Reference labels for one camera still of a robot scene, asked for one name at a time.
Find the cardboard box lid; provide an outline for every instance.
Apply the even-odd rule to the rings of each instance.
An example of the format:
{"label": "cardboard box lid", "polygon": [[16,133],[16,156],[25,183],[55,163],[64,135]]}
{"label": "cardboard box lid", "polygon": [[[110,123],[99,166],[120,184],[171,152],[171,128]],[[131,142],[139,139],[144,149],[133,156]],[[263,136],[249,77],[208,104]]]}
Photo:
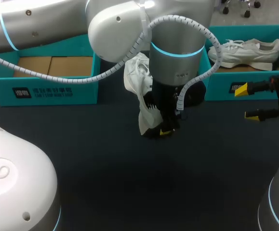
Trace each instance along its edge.
{"label": "cardboard box lid", "polygon": [[53,57],[48,74],[56,77],[90,76],[93,57]]}
{"label": "cardboard box lid", "polygon": [[[47,74],[51,64],[51,57],[21,57],[18,61],[18,66]],[[32,77],[25,73],[15,71],[14,77]]]}

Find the screw hole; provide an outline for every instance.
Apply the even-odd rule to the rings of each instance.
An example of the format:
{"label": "screw hole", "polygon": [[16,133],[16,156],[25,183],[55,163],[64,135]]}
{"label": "screw hole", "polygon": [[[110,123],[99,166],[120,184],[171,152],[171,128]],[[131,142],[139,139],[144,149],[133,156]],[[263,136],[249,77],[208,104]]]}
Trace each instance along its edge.
{"label": "screw hole", "polygon": [[28,213],[28,212],[24,212],[23,213],[23,219],[25,220],[25,221],[30,221],[30,214]]}

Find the chair wheel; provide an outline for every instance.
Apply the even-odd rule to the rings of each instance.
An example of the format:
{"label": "chair wheel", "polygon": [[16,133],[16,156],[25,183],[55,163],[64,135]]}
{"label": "chair wheel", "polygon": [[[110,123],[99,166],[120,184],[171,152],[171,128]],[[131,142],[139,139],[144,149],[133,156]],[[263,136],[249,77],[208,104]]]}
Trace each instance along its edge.
{"label": "chair wheel", "polygon": [[251,11],[246,11],[244,17],[249,18],[250,16],[251,16]]}
{"label": "chair wheel", "polygon": [[229,8],[228,7],[225,7],[224,9],[223,9],[223,14],[228,14],[229,13]]}
{"label": "chair wheel", "polygon": [[259,8],[259,7],[261,7],[260,2],[258,2],[258,1],[254,2],[254,7],[255,7],[255,8]]}

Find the shoe lace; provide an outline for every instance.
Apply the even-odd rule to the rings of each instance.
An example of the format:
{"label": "shoe lace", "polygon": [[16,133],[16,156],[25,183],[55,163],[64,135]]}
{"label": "shoe lace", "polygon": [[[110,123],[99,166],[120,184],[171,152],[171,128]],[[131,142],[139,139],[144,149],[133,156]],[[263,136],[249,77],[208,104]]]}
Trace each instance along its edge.
{"label": "shoe lace", "polygon": [[228,41],[227,43],[224,43],[223,46],[224,47],[227,47],[227,49],[230,51],[230,50],[233,50],[233,49],[236,49],[238,47],[241,47],[241,48],[244,48],[244,46],[241,44],[243,43],[244,41],[242,40],[230,40],[230,39],[226,39],[226,41]]}

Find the white spiral cable wrap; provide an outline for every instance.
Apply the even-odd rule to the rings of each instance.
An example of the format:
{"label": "white spiral cable wrap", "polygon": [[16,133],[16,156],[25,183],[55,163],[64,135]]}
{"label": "white spiral cable wrap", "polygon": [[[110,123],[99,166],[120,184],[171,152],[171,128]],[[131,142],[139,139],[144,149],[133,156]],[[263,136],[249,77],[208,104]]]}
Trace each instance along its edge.
{"label": "white spiral cable wrap", "polygon": [[[198,22],[196,22],[192,19],[185,18],[183,16],[178,16],[178,15],[166,15],[166,16],[162,16],[162,17],[159,17],[159,18],[155,19],[147,27],[148,32],[150,33],[154,27],[156,27],[157,25],[159,25],[161,23],[164,23],[164,22],[177,22],[177,23],[185,24],[189,27],[193,27],[194,29],[196,29],[197,31],[202,33],[213,44],[213,46],[216,49],[216,53],[217,53],[217,59],[216,59],[216,62],[214,64],[214,66],[210,70],[205,72],[204,74],[190,80],[183,87],[183,89],[181,90],[179,98],[178,98],[178,102],[177,102],[177,110],[183,110],[184,109],[184,96],[185,96],[186,91],[188,90],[188,88],[190,86],[192,86],[193,84],[195,84],[196,82],[199,82],[199,81],[211,76],[220,67],[222,59],[223,59],[221,45],[220,45],[219,41],[217,40],[217,38],[207,28],[205,28],[203,25],[199,24]],[[144,39],[145,39],[145,35],[144,35],[144,32],[142,32],[140,34],[139,38],[137,39],[137,41],[132,46],[132,48],[127,52],[127,54],[124,56],[124,58],[119,63],[117,63],[111,69],[109,69],[109,70],[107,70],[107,71],[105,71],[105,72],[103,72],[103,73],[101,73],[97,76],[90,77],[90,78],[77,79],[77,78],[53,77],[53,76],[49,76],[49,75],[46,75],[46,74],[38,73],[38,72],[35,72],[35,71],[31,71],[31,70],[19,67],[17,65],[14,65],[12,63],[9,63],[8,61],[5,61],[5,60],[1,59],[1,58],[0,58],[0,64],[3,65],[3,66],[8,67],[10,69],[13,69],[15,71],[19,71],[19,72],[25,73],[25,74],[30,75],[30,76],[42,78],[42,79],[57,82],[57,83],[66,83],[66,84],[93,83],[93,82],[97,82],[97,81],[99,81],[101,79],[104,79],[104,78],[110,76],[111,74],[115,73],[121,67],[123,67],[123,65],[129,59],[136,56],[140,52],[140,48],[141,48],[142,43],[144,42]]]}

